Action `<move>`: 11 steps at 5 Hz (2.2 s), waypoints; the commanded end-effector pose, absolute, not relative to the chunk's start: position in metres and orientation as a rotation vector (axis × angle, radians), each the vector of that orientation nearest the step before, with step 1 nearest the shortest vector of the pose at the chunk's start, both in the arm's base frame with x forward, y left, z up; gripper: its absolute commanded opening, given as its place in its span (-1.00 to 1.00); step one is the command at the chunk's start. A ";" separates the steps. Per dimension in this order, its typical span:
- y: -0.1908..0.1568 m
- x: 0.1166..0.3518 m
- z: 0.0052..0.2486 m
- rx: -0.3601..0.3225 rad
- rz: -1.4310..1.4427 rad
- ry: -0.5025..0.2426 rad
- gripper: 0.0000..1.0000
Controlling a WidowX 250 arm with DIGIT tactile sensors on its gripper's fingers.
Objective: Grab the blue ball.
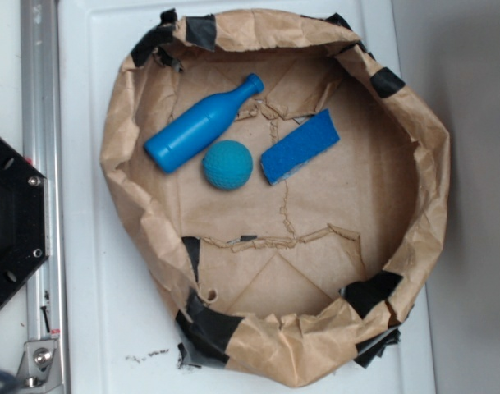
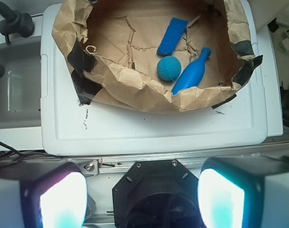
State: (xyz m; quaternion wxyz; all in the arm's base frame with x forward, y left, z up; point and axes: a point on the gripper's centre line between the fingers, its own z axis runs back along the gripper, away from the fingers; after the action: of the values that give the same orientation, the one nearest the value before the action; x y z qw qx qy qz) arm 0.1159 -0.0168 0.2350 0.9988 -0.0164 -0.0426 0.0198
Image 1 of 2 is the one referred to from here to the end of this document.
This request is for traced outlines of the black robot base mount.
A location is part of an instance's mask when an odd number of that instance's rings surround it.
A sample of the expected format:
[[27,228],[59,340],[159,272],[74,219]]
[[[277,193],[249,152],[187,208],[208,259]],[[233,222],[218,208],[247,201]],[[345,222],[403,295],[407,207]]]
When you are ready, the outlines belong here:
[[46,178],[0,137],[0,311],[48,257]]

